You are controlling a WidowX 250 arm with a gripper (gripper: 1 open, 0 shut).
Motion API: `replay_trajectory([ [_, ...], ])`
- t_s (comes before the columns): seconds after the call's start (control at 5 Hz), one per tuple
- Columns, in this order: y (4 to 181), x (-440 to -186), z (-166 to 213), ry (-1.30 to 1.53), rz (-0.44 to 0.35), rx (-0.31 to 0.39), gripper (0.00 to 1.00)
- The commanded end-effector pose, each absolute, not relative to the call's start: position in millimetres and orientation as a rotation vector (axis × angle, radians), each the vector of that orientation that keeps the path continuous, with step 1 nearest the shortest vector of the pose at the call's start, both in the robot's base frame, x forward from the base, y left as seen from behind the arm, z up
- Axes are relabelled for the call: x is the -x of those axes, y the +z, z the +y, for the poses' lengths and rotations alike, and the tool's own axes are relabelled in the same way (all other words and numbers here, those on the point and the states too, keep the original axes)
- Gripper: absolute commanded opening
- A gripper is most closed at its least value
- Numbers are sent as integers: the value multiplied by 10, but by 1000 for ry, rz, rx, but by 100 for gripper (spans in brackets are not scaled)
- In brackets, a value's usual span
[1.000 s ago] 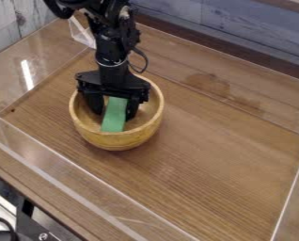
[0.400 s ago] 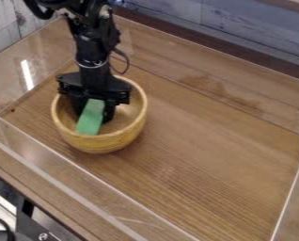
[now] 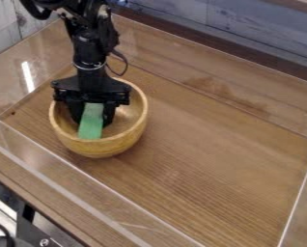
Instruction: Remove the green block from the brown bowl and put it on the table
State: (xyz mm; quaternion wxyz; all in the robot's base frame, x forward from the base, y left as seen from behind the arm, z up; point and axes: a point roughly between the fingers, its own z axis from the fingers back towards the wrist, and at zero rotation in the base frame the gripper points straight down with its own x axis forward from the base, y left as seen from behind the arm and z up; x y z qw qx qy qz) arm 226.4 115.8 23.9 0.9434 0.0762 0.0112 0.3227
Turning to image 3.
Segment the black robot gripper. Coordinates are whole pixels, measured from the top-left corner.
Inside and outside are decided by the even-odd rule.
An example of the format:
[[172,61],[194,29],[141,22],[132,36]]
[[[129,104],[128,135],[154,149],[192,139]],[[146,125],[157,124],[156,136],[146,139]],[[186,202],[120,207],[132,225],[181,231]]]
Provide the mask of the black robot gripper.
[[85,103],[105,103],[102,108],[102,126],[113,122],[116,105],[130,103],[132,86],[112,78],[105,67],[78,67],[70,77],[54,80],[50,86],[56,101],[69,101],[66,107],[74,123],[81,121]]

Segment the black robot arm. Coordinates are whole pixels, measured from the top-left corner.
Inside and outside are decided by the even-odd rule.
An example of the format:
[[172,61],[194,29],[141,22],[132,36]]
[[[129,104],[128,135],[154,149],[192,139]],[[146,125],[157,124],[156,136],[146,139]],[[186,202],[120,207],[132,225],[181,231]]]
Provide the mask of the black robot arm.
[[102,105],[102,125],[113,122],[116,108],[130,103],[132,87],[121,80],[112,78],[106,57],[113,54],[124,63],[125,56],[116,51],[120,34],[112,22],[112,11],[106,0],[18,0],[28,13],[38,20],[46,20],[52,12],[64,22],[73,47],[72,64],[76,74],[54,80],[54,101],[62,102],[70,118],[78,123],[85,105]]

